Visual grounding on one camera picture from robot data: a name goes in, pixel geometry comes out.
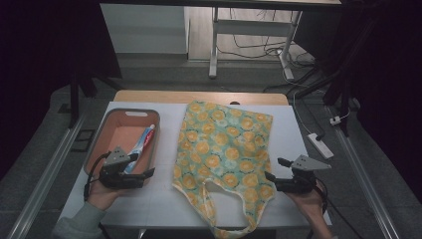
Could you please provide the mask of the black stand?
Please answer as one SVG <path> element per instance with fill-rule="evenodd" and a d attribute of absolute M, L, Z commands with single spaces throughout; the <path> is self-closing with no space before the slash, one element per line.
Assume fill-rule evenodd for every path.
<path fill-rule="evenodd" d="M 94 98 L 98 89 L 95 86 L 94 79 L 98 79 L 116 91 L 123 90 L 123 87 L 116 83 L 114 79 L 121 79 L 121 71 L 116 70 L 114 73 L 101 73 L 91 67 L 79 66 L 71 75 L 70 94 L 71 94 L 71 122 L 69 128 L 73 128 L 80 118 L 80 97 L 79 91 L 82 91 L 85 97 Z"/>
<path fill-rule="evenodd" d="M 322 97 L 323 104 L 325 106 L 333 106 L 337 100 L 340 100 L 340 115 L 347 117 L 354 67 L 357 64 L 358 55 L 362 52 L 362 48 L 375 25 L 376 21 L 373 19 L 366 20 L 362 23 L 351 42 L 346 44 L 347 49 L 342 53 L 342 58 L 335 71 L 330 75 L 326 75 L 322 80 L 311 84 L 305 90 L 296 93 L 295 98 L 297 100 L 302 99 L 310 93 L 328 86 L 327 91 Z"/>

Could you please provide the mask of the orange print cloth tote bag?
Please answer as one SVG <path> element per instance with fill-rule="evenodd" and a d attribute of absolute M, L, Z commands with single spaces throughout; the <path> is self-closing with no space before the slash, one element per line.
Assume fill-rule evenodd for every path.
<path fill-rule="evenodd" d="M 265 175 L 271 170 L 272 122 L 271 115 L 214 103 L 193 101 L 186 107 L 172 185 L 187 198 L 216 239 L 240 239 L 253 232 L 275 197 L 275 186 Z M 217 208 L 206 188 L 208 183 L 240 197 L 245 228 L 217 227 Z"/>

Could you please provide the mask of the person's right hand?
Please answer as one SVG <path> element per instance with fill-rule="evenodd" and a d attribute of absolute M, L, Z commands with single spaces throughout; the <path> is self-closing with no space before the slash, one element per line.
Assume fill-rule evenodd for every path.
<path fill-rule="evenodd" d="M 316 189 L 309 193 L 294 194 L 287 193 L 287 196 L 296 204 L 306 219 L 323 218 L 323 187 L 317 183 Z"/>

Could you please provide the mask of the blue and white toothpaste tube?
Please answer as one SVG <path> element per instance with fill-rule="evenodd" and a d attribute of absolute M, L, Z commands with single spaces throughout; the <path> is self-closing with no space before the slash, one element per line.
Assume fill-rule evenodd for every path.
<path fill-rule="evenodd" d="M 149 145 L 149 142 L 152 140 L 154 131 L 155 131 L 154 124 L 151 124 L 149 127 L 147 127 L 142 133 L 142 135 L 140 136 L 140 138 L 138 139 L 138 141 L 136 142 L 136 144 L 134 145 L 133 149 L 129 152 L 129 154 L 138 153 L 139 154 L 138 159 L 140 159 L 143 151 Z M 131 174 L 136 164 L 137 164 L 137 161 L 130 162 L 125 167 L 123 173 Z"/>

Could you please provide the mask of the person's left hand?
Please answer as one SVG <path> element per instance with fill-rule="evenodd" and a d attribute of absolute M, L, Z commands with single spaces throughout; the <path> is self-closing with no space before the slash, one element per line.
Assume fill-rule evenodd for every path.
<path fill-rule="evenodd" d="M 91 184 L 87 202 L 99 210 L 106 211 L 124 193 L 124 189 L 110 189 L 97 180 Z"/>

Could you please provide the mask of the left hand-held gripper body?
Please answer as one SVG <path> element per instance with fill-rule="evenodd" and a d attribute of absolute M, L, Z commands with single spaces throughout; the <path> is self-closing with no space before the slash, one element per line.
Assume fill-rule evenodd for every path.
<path fill-rule="evenodd" d="M 100 170 L 100 182 L 110 189 L 141 188 L 146 178 L 143 173 L 124 174 L 125 167 L 129 164 L 128 154 L 117 146 L 105 159 Z"/>

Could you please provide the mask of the black floor plate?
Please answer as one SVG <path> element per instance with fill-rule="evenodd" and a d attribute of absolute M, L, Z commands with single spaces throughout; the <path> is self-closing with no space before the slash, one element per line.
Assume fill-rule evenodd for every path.
<path fill-rule="evenodd" d="M 94 129 L 81 129 L 72 145 L 72 152 L 87 152 L 94 140 L 96 131 Z"/>

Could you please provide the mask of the metal floor rail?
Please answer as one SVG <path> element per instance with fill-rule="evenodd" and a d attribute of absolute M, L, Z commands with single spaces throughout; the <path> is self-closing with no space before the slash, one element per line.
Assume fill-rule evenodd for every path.
<path fill-rule="evenodd" d="M 34 190 L 32 191 L 28 201 L 23 207 L 17 220 L 15 221 L 11 231 L 6 239 L 25 239 L 42 204 L 44 203 L 54 180 L 56 179 L 66 157 L 69 153 L 73 141 L 76 139 L 80 128 L 86 120 L 86 114 L 80 114 L 71 128 L 65 131 L 58 147 L 53 153 L 46 169 L 41 178 L 38 180 Z"/>
<path fill-rule="evenodd" d="M 357 151 L 351 140 L 341 129 L 336 128 L 335 134 L 340 142 L 345 156 L 356 176 L 363 194 L 373 211 L 374 217 L 385 239 L 400 239 L 399 233 L 389 215 L 385 204 L 378 196 L 377 191 L 365 170 Z"/>

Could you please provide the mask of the pink basket with grey rim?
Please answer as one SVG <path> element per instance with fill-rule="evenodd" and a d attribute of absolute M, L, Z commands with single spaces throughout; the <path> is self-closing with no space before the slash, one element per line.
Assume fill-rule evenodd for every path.
<path fill-rule="evenodd" d="M 151 124 L 155 125 L 153 138 L 131 174 L 144 173 L 154 168 L 154 151 L 160 126 L 159 113 L 154 110 L 116 109 L 105 114 L 85 163 L 86 174 L 100 180 L 100 170 L 110 152 L 120 146 L 129 154 L 144 130 Z"/>

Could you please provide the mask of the wooden table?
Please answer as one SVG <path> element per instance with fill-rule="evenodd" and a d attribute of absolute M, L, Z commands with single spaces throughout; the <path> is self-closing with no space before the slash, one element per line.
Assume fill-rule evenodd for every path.
<path fill-rule="evenodd" d="M 115 102 L 187 104 L 194 100 L 230 105 L 234 102 L 248 106 L 287 106 L 283 94 L 233 93 L 233 92 L 174 92 L 174 91 L 118 91 Z"/>

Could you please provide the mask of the white power strip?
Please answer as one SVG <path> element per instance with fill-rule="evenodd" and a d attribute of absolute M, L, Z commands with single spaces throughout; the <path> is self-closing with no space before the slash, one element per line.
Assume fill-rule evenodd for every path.
<path fill-rule="evenodd" d="M 322 141 L 319 135 L 317 135 L 316 133 L 310 133 L 307 135 L 307 138 L 323 158 L 333 158 L 332 151 L 326 146 L 326 144 Z"/>

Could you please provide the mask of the white table mat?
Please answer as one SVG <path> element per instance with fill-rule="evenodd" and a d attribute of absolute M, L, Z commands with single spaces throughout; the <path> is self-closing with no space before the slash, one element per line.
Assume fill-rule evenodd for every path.
<path fill-rule="evenodd" d="M 268 114 L 274 117 L 270 133 L 269 155 L 272 173 L 280 178 L 290 178 L 289 168 L 278 164 L 278 157 L 295 160 L 308 155 L 293 108 L 290 106 L 230 106 L 236 109 Z M 190 205 L 181 192 L 172 186 L 173 167 L 176 159 L 176 140 L 185 114 L 186 104 L 154 104 L 111 102 L 105 113 L 114 109 L 155 110 L 160 116 L 158 142 L 154 157 L 155 171 L 146 185 L 130 190 L 118 198 L 103 219 L 105 226 L 129 228 L 208 228 L 207 223 Z M 73 217 L 84 204 L 83 192 L 87 174 L 81 169 L 68 201 L 60 215 Z M 216 222 L 219 227 L 245 227 L 240 197 L 211 188 L 211 198 L 217 207 Z M 309 224 L 292 200 L 282 192 L 266 206 L 259 229 L 281 227 L 307 227 Z"/>

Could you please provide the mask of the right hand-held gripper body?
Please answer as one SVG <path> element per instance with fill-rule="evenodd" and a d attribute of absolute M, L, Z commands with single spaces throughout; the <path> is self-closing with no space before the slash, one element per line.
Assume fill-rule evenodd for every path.
<path fill-rule="evenodd" d="M 292 170 L 293 176 L 289 179 L 278 178 L 278 182 L 275 183 L 277 190 L 305 194 L 311 192 L 317 185 L 315 170 L 331 169 L 331 166 L 301 154 L 288 168 Z"/>

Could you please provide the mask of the white desk frame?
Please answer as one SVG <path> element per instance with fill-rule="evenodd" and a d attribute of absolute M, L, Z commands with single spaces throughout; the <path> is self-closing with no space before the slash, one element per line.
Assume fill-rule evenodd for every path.
<path fill-rule="evenodd" d="M 219 18 L 219 9 L 215 7 L 212 15 L 212 46 L 210 54 L 209 78 L 217 77 L 217 40 L 219 35 L 245 35 L 245 36 L 269 36 L 285 37 L 286 45 L 278 50 L 278 58 L 283 67 L 284 77 L 291 81 L 294 78 L 289 67 L 288 54 L 294 40 L 300 19 L 301 11 L 292 12 L 290 22 L 265 22 L 249 20 L 226 20 Z"/>

